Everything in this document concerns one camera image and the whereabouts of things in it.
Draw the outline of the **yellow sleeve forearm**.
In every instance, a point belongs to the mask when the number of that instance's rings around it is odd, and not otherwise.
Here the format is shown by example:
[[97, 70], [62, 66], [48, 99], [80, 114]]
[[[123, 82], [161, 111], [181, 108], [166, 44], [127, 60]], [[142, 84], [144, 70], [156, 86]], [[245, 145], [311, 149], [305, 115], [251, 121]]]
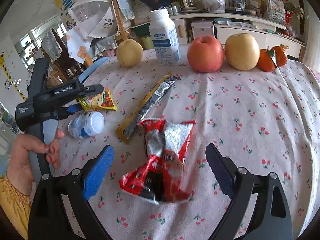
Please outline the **yellow sleeve forearm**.
[[28, 222], [31, 211], [30, 196], [20, 193], [7, 176], [1, 177], [1, 207], [17, 232], [28, 239]]

